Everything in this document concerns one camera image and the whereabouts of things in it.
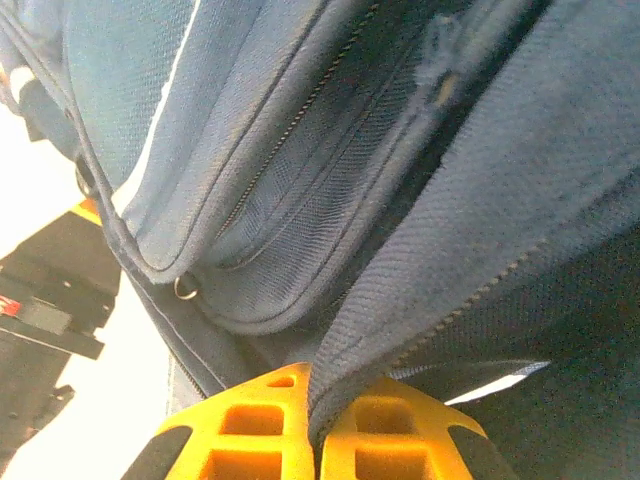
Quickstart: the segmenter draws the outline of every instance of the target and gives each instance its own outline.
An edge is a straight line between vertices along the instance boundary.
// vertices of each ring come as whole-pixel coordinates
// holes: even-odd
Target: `backpack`
[[[310,361],[320,448],[379,375],[451,398],[636,301],[639,14],[5,0],[0,59],[197,388]]]

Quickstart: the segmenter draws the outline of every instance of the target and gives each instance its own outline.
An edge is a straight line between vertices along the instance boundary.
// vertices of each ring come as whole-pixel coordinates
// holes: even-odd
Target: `d-ring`
[[[173,293],[176,294],[176,297],[178,297],[180,300],[191,300],[192,298],[195,298],[196,295],[198,295],[197,288],[185,295],[181,294],[179,290],[180,290],[180,277],[176,278],[173,282]]]

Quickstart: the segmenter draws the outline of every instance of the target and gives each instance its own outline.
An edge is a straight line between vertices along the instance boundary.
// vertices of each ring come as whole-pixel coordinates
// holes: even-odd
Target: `white surface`
[[[0,258],[81,200],[73,164],[29,142],[0,106]],[[165,417],[169,355],[128,280],[96,336],[98,361],[72,357],[58,385],[76,396],[23,446],[2,480],[119,479]]]
[[[0,258],[82,200],[75,167],[0,105]]]

